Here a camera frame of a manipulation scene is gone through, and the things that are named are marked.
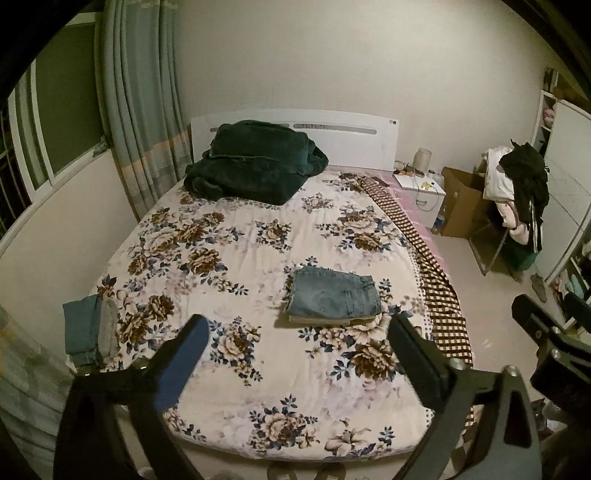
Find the floral bedsheet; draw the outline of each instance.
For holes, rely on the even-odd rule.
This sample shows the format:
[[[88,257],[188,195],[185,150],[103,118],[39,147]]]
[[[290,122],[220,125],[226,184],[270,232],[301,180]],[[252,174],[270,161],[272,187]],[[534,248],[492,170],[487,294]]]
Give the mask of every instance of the floral bedsheet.
[[[290,323],[291,273],[318,265],[372,275],[375,320]],[[402,312],[427,339],[433,324],[407,237],[356,175],[325,171],[284,206],[196,199],[174,187],[110,260],[98,293],[119,309],[108,369],[151,357],[191,315],[210,342],[178,404],[178,436],[252,458],[375,458],[407,452],[432,419],[386,341]]]

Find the teal curtain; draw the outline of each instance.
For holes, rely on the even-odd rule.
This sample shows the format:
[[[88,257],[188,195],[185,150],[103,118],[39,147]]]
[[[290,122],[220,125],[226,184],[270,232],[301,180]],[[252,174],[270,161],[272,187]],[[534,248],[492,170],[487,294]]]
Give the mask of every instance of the teal curtain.
[[[0,306],[0,419],[43,479],[53,477],[57,432],[73,381],[64,362]]]
[[[139,217],[192,163],[178,101],[176,16],[172,0],[107,0],[102,21],[104,102]]]

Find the lamp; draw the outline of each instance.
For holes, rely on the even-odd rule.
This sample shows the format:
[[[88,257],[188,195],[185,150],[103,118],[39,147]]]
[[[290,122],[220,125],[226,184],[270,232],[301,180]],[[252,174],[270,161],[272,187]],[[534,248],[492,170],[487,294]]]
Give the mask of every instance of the lamp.
[[[413,170],[415,175],[424,177],[427,170],[429,170],[429,162],[431,161],[431,152],[426,148],[419,148],[414,154]]]

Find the white wall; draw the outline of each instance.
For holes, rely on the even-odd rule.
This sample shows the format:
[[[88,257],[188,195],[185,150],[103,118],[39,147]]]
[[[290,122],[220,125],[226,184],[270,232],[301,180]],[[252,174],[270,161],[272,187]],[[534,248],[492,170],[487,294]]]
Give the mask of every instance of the white wall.
[[[62,304],[90,293],[136,224],[108,151],[41,205],[0,257],[0,304],[65,360]]]
[[[531,141],[546,66],[566,68],[501,0],[185,0],[187,118],[309,108],[401,121],[397,160],[471,170]]]

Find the window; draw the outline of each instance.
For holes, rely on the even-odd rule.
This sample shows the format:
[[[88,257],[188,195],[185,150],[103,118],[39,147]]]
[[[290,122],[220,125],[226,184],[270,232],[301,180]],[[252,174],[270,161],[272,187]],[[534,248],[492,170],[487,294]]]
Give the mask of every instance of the window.
[[[97,13],[83,13],[39,53],[2,110],[0,238],[103,143],[95,72]]]
[[[31,204],[14,155],[8,108],[0,112],[0,239]]]

